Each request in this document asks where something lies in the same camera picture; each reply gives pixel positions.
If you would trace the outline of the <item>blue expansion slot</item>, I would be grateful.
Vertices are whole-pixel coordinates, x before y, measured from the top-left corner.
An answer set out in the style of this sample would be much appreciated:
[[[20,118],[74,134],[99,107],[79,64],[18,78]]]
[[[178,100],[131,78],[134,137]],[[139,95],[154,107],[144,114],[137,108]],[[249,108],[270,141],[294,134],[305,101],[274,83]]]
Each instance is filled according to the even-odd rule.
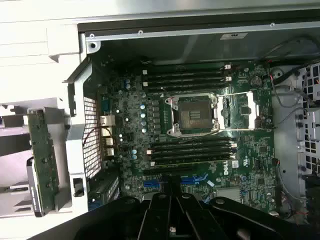
[[[198,185],[201,181],[206,180],[208,174],[204,176],[192,176],[192,177],[182,177],[180,180],[181,185]],[[145,180],[143,182],[143,186],[145,188],[158,188],[160,187],[160,180],[152,179],[152,180]]]

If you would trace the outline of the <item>black RAM slot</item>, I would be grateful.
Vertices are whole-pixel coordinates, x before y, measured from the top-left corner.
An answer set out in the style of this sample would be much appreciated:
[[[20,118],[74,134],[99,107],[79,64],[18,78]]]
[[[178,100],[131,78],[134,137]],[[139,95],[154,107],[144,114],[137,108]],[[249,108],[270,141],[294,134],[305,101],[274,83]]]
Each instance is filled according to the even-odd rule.
[[[200,82],[200,83],[195,83],[195,82],[187,82],[183,84],[158,84],[158,85],[148,85],[145,86],[144,88],[147,89],[183,89],[183,88],[191,88],[191,87],[199,87],[199,88],[205,88],[205,87],[220,87],[226,85],[225,82]]]
[[[171,76],[198,76],[198,75],[223,75],[224,71],[189,71],[189,72],[157,72],[155,74],[144,75],[148,78],[171,77]]]
[[[189,154],[189,155],[169,155],[169,156],[152,156],[152,161],[160,160],[178,160],[178,159],[192,159],[192,158],[205,158],[205,157],[217,157],[217,156],[231,156],[229,152],[211,152],[201,154]]]
[[[157,79],[148,79],[146,82],[177,82],[177,81],[200,81],[200,80],[218,80],[218,81],[232,81],[233,78],[231,76],[180,76],[180,77],[171,77],[171,78],[157,78]]]
[[[234,148],[221,146],[221,147],[201,147],[201,148],[184,148],[184,149],[158,149],[158,150],[147,150],[146,154],[160,154],[160,153],[200,153],[200,152],[224,152],[231,151]]]
[[[176,72],[176,71],[191,71],[191,70],[224,70],[223,65],[211,65],[211,64],[196,64],[196,65],[159,65],[151,66],[148,68],[148,72]]]
[[[176,147],[176,146],[187,146],[187,145],[210,145],[210,144],[220,144],[220,143],[229,143],[230,140],[218,139],[218,140],[209,140],[209,141],[190,141],[190,142],[163,142],[153,144],[152,148],[162,148],[162,147]]]
[[[187,161],[187,162],[176,162],[176,163],[156,163],[155,161],[150,162],[151,167],[171,167],[171,166],[184,166],[193,164],[203,164],[203,163],[219,163],[223,161],[229,161],[230,158],[218,159],[218,160],[201,160],[201,161]]]

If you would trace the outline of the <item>CPU socket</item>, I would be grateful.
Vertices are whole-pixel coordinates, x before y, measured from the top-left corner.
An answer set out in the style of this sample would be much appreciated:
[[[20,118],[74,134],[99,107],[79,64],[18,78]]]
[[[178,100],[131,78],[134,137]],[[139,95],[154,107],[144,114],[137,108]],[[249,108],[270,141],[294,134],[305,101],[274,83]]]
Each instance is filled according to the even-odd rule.
[[[213,92],[178,94],[164,101],[164,127],[168,136],[193,138],[219,132],[217,95]]]

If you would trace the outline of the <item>thin locking lever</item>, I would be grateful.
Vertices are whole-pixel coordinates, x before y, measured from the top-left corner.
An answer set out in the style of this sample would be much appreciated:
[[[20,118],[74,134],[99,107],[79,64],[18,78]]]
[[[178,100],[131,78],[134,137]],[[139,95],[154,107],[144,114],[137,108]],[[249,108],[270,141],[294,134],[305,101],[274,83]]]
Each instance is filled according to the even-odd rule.
[[[247,92],[237,92],[237,93],[229,93],[229,94],[217,94],[216,96],[218,98],[220,97],[229,97],[229,96],[235,96],[235,95],[248,95],[248,94],[252,94],[252,91],[247,91]]]
[[[271,131],[274,130],[276,128],[272,127],[272,128],[225,128],[225,129],[220,129],[218,130],[218,132],[245,132],[245,131]]]

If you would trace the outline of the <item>green Dell motherboard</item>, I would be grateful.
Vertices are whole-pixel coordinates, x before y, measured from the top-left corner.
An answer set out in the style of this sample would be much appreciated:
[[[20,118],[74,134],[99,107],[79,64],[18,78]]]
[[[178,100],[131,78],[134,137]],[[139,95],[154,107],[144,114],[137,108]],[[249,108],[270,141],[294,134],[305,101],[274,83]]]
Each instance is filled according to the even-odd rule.
[[[179,94],[214,93],[225,95],[241,92],[253,92],[253,99],[259,106],[259,116],[255,120],[255,128],[274,128],[272,110],[272,86],[270,68],[267,64],[247,62],[244,68],[236,63],[196,63],[176,65],[225,65],[224,69],[158,71],[150,72],[152,64],[137,67],[117,68],[97,91],[100,114],[100,145],[103,158],[109,164],[115,164],[120,174],[120,194],[144,200],[147,195],[156,192],[160,187],[144,187],[146,180],[160,180],[163,176],[202,177],[206,180],[199,184],[180,184],[181,190],[193,194],[208,203],[216,197],[220,188],[240,188],[241,204],[262,210],[273,211],[276,208],[276,177],[273,166],[274,130],[271,131],[222,131],[202,137],[177,138],[165,133],[164,100]],[[184,73],[198,71],[224,71],[224,74],[180,75],[164,77],[147,77],[155,73]],[[263,80],[260,87],[252,87],[250,79],[258,75]],[[193,80],[147,82],[158,78],[178,77],[226,77],[232,81]],[[215,87],[186,87],[178,89],[149,89],[145,86],[184,84],[184,83],[226,83]],[[180,145],[168,147],[152,147],[153,144],[168,142],[230,140],[229,143]],[[147,150],[187,149],[187,148],[219,148],[230,147],[230,151],[217,152],[174,152],[148,155]],[[151,157],[181,156],[207,153],[231,153],[230,156],[211,156],[187,159],[151,160]],[[150,162],[171,164],[194,161],[211,161],[230,159],[222,162],[207,162],[165,167],[151,167]],[[163,173],[143,175],[143,170],[154,168],[194,166],[197,170],[190,172]]]

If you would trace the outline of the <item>black case latch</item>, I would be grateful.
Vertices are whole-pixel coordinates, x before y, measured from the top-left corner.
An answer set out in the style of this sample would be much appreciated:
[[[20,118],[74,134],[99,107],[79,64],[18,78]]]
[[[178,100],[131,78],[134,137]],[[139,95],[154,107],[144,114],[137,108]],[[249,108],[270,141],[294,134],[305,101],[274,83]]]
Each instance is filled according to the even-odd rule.
[[[84,195],[84,184],[83,179],[81,177],[77,177],[73,179],[73,188],[75,198],[82,197]]]

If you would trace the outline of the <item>coin cell battery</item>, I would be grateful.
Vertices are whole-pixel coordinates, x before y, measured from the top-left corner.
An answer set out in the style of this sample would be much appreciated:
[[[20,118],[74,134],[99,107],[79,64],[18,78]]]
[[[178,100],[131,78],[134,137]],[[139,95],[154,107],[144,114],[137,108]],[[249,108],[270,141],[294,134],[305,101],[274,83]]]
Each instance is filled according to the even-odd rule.
[[[261,78],[259,75],[253,75],[253,76],[250,78],[250,85],[251,85],[253,88],[261,87],[261,86],[263,85],[263,80],[262,80],[262,78]]]

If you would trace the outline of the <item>silver chipset heatsink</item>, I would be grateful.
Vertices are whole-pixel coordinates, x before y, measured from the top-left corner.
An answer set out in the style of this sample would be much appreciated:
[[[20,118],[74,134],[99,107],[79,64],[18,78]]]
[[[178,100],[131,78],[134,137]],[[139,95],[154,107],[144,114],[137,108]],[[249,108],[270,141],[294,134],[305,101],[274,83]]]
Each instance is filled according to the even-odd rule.
[[[239,187],[225,187],[216,190],[216,197],[225,197],[236,202],[241,202],[241,189]]]

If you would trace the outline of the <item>silver socket cover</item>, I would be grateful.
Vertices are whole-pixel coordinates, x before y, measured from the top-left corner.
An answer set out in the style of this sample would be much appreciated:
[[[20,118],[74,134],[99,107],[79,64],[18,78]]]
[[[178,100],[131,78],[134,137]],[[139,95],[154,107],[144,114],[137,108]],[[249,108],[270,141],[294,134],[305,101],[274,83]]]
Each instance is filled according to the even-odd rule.
[[[217,97],[214,116],[219,129],[255,129],[259,105],[254,94]]]

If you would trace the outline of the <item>silver drive cage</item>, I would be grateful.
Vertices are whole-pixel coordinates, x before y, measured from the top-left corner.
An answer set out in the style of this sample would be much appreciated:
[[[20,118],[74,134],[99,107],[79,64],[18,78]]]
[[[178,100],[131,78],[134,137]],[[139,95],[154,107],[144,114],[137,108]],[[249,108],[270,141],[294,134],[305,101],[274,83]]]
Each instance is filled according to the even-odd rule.
[[[320,176],[320,63],[306,71],[301,84],[310,101],[302,101],[303,110],[297,115],[299,164],[307,174]]]

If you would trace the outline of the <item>open black PC case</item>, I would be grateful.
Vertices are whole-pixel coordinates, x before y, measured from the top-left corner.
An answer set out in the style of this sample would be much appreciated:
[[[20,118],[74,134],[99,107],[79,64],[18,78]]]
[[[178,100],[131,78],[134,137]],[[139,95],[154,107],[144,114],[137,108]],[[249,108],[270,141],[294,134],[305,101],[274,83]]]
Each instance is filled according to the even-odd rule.
[[[320,0],[129,0],[77,26],[84,59],[68,78],[71,181],[84,195],[81,212],[122,197],[120,170],[103,157],[97,92],[122,68],[246,63],[268,65],[271,77],[276,207],[266,213],[297,225],[320,222],[320,186],[299,164],[297,115],[309,102],[302,77],[320,63]]]

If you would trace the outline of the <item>black expansion slot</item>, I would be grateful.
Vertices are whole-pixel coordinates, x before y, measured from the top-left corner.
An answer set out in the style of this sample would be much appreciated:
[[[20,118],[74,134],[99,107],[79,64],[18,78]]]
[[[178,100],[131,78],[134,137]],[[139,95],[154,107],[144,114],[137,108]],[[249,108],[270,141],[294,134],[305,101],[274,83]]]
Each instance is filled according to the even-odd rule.
[[[172,173],[181,173],[181,172],[194,172],[197,170],[196,166],[177,166],[177,167],[159,167],[145,169],[142,171],[144,176],[151,175],[160,175],[160,174],[172,174]]]

